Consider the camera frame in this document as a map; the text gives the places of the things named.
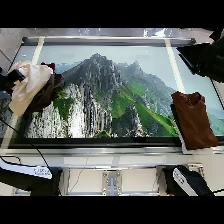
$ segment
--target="brown shirt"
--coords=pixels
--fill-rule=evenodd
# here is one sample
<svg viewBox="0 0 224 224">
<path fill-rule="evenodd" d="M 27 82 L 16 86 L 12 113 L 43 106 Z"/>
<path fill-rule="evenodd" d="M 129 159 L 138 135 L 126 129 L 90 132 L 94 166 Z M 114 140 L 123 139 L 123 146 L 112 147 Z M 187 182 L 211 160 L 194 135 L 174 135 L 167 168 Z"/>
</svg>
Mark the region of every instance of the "brown shirt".
<svg viewBox="0 0 224 224">
<path fill-rule="evenodd" d="M 176 108 L 187 149 L 218 146 L 219 142 L 210 128 L 205 97 L 196 92 L 171 95 Z"/>
</svg>

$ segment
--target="beige cloth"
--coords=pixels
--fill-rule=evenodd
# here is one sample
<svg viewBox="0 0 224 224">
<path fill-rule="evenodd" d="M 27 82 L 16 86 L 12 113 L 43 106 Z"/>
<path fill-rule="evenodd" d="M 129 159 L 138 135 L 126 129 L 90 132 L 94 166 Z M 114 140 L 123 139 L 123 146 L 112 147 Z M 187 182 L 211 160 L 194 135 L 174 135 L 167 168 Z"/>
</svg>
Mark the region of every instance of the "beige cloth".
<svg viewBox="0 0 224 224">
<path fill-rule="evenodd" d="M 53 70 L 47 65 L 32 65 L 31 61 L 17 62 L 8 71 L 19 70 L 26 78 L 20 82 L 16 81 L 12 88 L 12 101 L 10 109 L 21 116 L 26 111 L 34 96 L 46 85 Z"/>
</svg>

